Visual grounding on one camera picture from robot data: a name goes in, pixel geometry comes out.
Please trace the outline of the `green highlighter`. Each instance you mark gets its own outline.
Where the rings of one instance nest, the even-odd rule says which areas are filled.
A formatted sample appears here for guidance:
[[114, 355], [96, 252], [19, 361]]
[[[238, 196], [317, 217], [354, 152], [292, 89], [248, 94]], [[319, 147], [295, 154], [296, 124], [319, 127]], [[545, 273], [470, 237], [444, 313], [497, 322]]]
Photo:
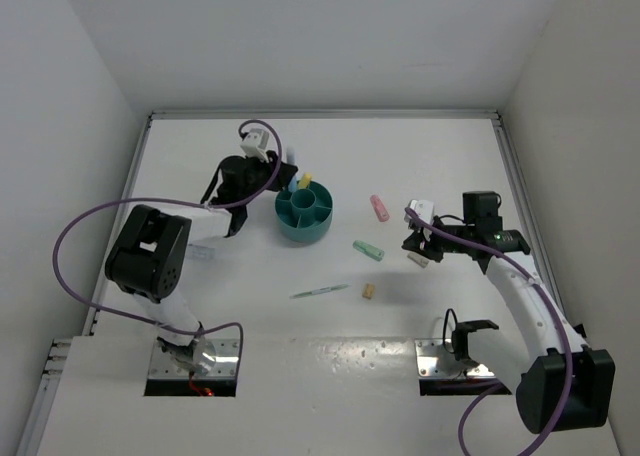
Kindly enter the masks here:
[[385, 256], [382, 249], [361, 240], [355, 240], [352, 246], [356, 251], [377, 262], [381, 262]]

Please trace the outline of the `yellow highlighter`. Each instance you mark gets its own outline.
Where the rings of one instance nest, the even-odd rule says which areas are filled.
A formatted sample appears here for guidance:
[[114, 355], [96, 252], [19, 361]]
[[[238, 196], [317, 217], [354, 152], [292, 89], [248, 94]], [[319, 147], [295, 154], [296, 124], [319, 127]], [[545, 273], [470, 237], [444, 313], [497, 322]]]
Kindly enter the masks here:
[[308, 189], [312, 182], [312, 175], [308, 172], [305, 172], [301, 178], [298, 180], [297, 189]]

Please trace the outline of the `grey beige eraser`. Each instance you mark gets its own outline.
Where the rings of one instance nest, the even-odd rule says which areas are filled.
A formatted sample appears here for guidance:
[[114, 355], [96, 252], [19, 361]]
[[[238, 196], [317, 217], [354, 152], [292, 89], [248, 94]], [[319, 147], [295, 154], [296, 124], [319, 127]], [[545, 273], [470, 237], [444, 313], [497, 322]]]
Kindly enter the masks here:
[[427, 265], [429, 264], [429, 260], [427, 258], [413, 252], [409, 252], [407, 254], [407, 258], [413, 261], [415, 264], [417, 264], [421, 268], [426, 268]]

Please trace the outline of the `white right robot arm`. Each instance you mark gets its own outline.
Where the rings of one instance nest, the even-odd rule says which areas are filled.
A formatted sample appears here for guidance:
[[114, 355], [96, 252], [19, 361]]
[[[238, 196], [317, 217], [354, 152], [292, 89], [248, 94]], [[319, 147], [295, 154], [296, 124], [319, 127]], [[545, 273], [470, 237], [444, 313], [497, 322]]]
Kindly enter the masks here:
[[472, 191], [462, 202], [461, 221], [447, 224], [432, 202], [410, 201], [405, 220], [411, 234], [402, 247], [433, 262], [447, 254], [469, 256], [502, 297], [524, 346], [489, 319], [459, 321], [447, 346], [453, 358], [468, 368], [486, 366], [515, 396], [533, 434], [603, 426], [614, 383], [612, 356], [591, 348], [566, 320], [537, 274], [525, 237], [504, 228], [501, 196]]

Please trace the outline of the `green thin pen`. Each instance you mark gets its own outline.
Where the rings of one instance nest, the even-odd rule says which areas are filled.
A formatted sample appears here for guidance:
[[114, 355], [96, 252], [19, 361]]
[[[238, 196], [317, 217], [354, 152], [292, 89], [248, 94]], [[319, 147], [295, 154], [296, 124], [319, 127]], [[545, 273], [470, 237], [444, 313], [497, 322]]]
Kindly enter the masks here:
[[290, 299], [301, 299], [301, 298], [306, 298], [306, 297], [311, 297], [311, 296], [316, 296], [316, 295], [327, 294], [327, 293], [331, 293], [331, 292], [334, 292], [334, 291], [341, 291], [341, 290], [344, 290], [344, 289], [346, 289], [348, 287], [349, 287], [349, 284], [332, 285], [332, 286], [328, 286], [328, 287], [323, 287], [323, 288], [318, 288], [318, 289], [314, 289], [314, 290], [310, 290], [310, 291], [297, 293], [297, 294], [291, 295]]

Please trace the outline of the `pink highlighter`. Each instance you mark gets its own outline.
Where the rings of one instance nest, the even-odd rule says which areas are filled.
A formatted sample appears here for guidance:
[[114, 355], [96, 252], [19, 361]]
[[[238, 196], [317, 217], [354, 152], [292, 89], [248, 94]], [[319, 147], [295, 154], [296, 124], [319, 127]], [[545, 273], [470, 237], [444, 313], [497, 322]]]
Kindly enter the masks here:
[[374, 210], [374, 213], [376, 214], [377, 219], [380, 222], [388, 221], [390, 216], [380, 197], [378, 195], [372, 195], [370, 197], [370, 202]]

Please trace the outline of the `blue capped glue stick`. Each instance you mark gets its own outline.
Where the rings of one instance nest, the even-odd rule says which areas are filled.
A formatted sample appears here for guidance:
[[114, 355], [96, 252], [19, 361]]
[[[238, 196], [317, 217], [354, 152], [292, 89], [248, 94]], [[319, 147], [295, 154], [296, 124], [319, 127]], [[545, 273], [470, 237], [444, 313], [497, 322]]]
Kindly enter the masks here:
[[286, 164], [287, 171], [289, 175], [289, 180], [287, 182], [287, 190], [290, 193], [294, 193], [297, 190], [298, 181], [298, 166], [296, 165], [296, 153], [292, 146], [288, 146], [286, 149]]

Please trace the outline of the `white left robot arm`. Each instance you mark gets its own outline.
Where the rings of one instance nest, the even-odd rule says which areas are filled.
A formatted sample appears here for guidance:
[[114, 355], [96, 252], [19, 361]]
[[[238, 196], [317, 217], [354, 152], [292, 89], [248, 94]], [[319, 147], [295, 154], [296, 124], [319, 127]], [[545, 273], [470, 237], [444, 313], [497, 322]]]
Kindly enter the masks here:
[[297, 172], [289, 148], [281, 161], [274, 151], [267, 159], [228, 156], [214, 171], [198, 207], [138, 204], [127, 217], [105, 263], [106, 278], [133, 296], [166, 346], [184, 349], [194, 344], [201, 323], [178, 291], [188, 246], [236, 235], [247, 217], [238, 201], [261, 188], [286, 189]]

